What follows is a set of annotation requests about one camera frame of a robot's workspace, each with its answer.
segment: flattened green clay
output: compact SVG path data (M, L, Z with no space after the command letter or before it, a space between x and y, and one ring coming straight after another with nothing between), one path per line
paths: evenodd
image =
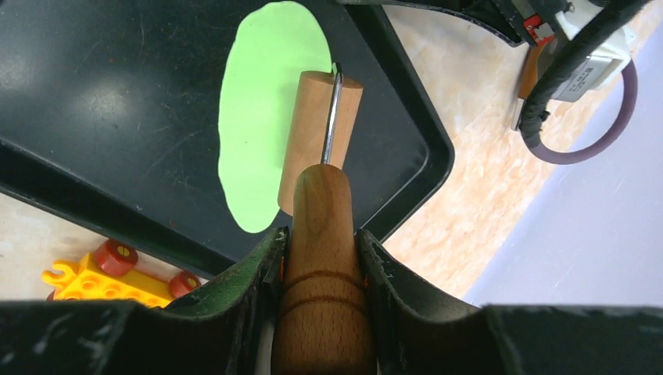
M267 4L240 23L221 85L219 178L243 230L265 230L278 213L299 74L331 65L320 25L298 3Z

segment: toy wheel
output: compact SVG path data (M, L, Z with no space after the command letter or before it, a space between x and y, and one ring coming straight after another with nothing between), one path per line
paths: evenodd
M108 240L95 250L95 263L110 276L123 276L138 262L138 252L134 248L115 240Z
M180 298L199 286L200 280L198 277L188 271L181 271L168 283L168 289L175 298Z

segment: wooden handle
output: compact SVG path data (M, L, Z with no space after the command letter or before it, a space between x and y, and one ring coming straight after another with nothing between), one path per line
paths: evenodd
M522 70L520 88L518 89L518 97L520 99L527 99L529 94L532 93L534 86L536 86L536 82L539 80L537 64L542 51L543 45L537 45L529 50L527 59L525 60L525 67Z
M330 165L304 170L294 210L272 373L375 374L346 175Z
M318 164L322 157L333 87L334 77L330 73L303 72L299 76L295 112L292 114L281 186L278 190L278 205L289 215L292 215L293 211L297 178L306 168ZM339 169L343 168L348 152L350 135L363 91L361 84L345 77L330 161L330 164Z

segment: black tray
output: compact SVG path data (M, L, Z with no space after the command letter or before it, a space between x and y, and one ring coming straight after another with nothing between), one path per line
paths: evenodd
M217 118L237 26L262 3L4 1L2 190L207 277L246 255L263 234L228 212ZM345 169L355 224L384 239L441 186L453 147L382 8L302 3L366 87Z

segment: metal wire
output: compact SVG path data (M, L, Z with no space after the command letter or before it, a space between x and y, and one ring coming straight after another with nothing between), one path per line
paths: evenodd
M334 62L331 65L331 74L334 76L334 87L331 89L331 103L329 105L329 117L327 118L327 133L322 146L322 164L329 164L332 158L332 146L334 144L334 131L336 130L336 119L339 115L339 103L341 102L341 90L343 89L343 71L341 64Z

